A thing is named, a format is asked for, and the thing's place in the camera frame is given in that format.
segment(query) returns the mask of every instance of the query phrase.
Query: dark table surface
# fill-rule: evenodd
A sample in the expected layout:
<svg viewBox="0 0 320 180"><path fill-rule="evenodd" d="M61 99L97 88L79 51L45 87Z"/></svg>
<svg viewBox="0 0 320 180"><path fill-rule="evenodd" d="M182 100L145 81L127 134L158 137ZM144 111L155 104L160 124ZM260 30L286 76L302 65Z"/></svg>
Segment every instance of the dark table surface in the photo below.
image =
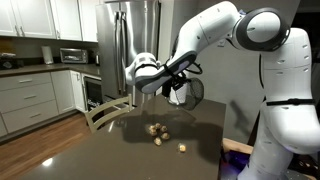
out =
<svg viewBox="0 0 320 180"><path fill-rule="evenodd" d="M22 179L218 179L226 105L203 100L193 111L156 96ZM148 127L166 125L171 139L153 143ZM177 151L179 143L187 147Z"/></svg>
<svg viewBox="0 0 320 180"><path fill-rule="evenodd" d="M100 77L100 68L95 64L40 64L40 65L30 65L24 66L19 69L9 69L9 70L1 70L1 77L9 77L9 76L18 76L18 75L26 75L26 74L34 74L34 73L44 73L44 72L53 72L53 71L62 71L62 70L74 70L81 73L86 73L93 76Z"/></svg>

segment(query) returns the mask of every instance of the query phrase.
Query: food piece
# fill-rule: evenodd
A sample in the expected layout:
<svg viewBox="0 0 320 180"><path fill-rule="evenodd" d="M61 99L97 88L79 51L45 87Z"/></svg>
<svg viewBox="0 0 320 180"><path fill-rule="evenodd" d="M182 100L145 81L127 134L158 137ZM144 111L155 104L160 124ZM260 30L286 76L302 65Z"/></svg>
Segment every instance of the food piece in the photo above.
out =
<svg viewBox="0 0 320 180"><path fill-rule="evenodd" d="M187 146L186 146L185 144L179 143L179 145L178 145L178 150L179 150L179 152L184 153L184 152L186 152L186 150L187 150Z"/></svg>
<svg viewBox="0 0 320 180"><path fill-rule="evenodd" d="M164 139L164 140L168 140L168 139L170 139L170 135L168 133L163 133L161 135L161 138Z"/></svg>
<svg viewBox="0 0 320 180"><path fill-rule="evenodd" d="M155 138L154 141L153 141L157 146L160 146L162 144L162 141L160 138Z"/></svg>
<svg viewBox="0 0 320 180"><path fill-rule="evenodd" d="M167 126L162 126L161 127L161 132L166 132L168 130Z"/></svg>
<svg viewBox="0 0 320 180"><path fill-rule="evenodd" d="M156 136L158 134L156 130L150 130L149 133L151 136Z"/></svg>
<svg viewBox="0 0 320 180"><path fill-rule="evenodd" d="M160 129L161 128L161 124L160 123L156 123L155 127L156 127L156 129Z"/></svg>
<svg viewBox="0 0 320 180"><path fill-rule="evenodd" d="M151 131L151 130L152 130L152 131L155 131L155 130L157 130L157 129L156 129L156 126L151 125L151 126L149 127L149 130L150 130L150 131Z"/></svg>

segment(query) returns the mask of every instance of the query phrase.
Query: kitchen cabinet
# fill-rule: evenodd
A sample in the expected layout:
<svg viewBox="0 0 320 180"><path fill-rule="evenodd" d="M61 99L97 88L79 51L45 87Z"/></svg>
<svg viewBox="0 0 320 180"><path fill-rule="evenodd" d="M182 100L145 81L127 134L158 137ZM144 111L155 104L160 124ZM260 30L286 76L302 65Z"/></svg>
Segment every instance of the kitchen cabinet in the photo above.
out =
<svg viewBox="0 0 320 180"><path fill-rule="evenodd" d="M77 0L51 0L57 38L82 40Z"/></svg>
<svg viewBox="0 0 320 180"><path fill-rule="evenodd" d="M99 0L78 0L83 41L98 42L95 6Z"/></svg>
<svg viewBox="0 0 320 180"><path fill-rule="evenodd" d="M11 0L0 1L0 36L19 36Z"/></svg>
<svg viewBox="0 0 320 180"><path fill-rule="evenodd" d="M56 39L49 0L11 0L11 5L19 36Z"/></svg>
<svg viewBox="0 0 320 180"><path fill-rule="evenodd" d="M14 132L58 115L55 100L3 114L8 132Z"/></svg>
<svg viewBox="0 0 320 180"><path fill-rule="evenodd" d="M4 126L4 123L3 123L3 120L1 117L1 113L0 113L0 137L7 135L7 134L8 133L7 133L6 127Z"/></svg>
<svg viewBox="0 0 320 180"><path fill-rule="evenodd" d="M82 86L81 73L70 71L75 107L81 112L86 112L85 96Z"/></svg>
<svg viewBox="0 0 320 180"><path fill-rule="evenodd" d="M51 72L59 114L75 109L70 71Z"/></svg>
<svg viewBox="0 0 320 180"><path fill-rule="evenodd" d="M50 73L5 77L0 84L6 84L0 88L0 113L8 133L59 115Z"/></svg>

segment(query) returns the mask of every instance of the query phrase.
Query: cabinet handle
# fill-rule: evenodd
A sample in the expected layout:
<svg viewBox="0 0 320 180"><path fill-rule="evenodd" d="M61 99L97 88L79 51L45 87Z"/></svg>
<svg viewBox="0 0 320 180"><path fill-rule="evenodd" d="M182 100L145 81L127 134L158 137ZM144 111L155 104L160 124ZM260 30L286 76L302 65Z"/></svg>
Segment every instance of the cabinet handle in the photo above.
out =
<svg viewBox="0 0 320 180"><path fill-rule="evenodd" d="M60 32L57 30L57 38L60 39Z"/></svg>
<svg viewBox="0 0 320 180"><path fill-rule="evenodd" d="M29 118L34 118L34 117L40 116L40 115L41 115L41 113L37 113L37 114L34 114L34 115L30 116Z"/></svg>
<svg viewBox="0 0 320 180"><path fill-rule="evenodd" d="M30 98L35 98L35 97L37 97L37 95L30 95L30 96L24 97L24 99L30 99Z"/></svg>
<svg viewBox="0 0 320 180"><path fill-rule="evenodd" d="M16 32L17 32L17 36L20 36L20 33L19 33L19 29L18 29L18 26L15 25L14 28L16 29Z"/></svg>
<svg viewBox="0 0 320 180"><path fill-rule="evenodd" d="M22 80L22 81L19 81L19 83L26 83L26 82L31 82L32 79L28 79L28 80Z"/></svg>
<svg viewBox="0 0 320 180"><path fill-rule="evenodd" d="M21 30L22 36L26 36L23 32L22 26L20 26L20 30Z"/></svg>

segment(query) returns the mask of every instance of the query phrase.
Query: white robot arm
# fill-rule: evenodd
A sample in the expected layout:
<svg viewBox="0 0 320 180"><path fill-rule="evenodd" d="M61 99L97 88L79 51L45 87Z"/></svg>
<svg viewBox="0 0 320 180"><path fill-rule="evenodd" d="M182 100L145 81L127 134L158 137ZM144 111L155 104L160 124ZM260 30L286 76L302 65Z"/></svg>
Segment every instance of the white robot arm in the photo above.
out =
<svg viewBox="0 0 320 180"><path fill-rule="evenodd" d="M258 51L263 62L266 102L261 105L257 140L239 180L285 179L292 154L320 150L320 125L310 91L308 35L291 28L273 8L240 14L221 2L183 25L175 54L161 65L150 53L139 54L126 68L129 85L153 93L188 68L198 53L226 39L235 48Z"/></svg>

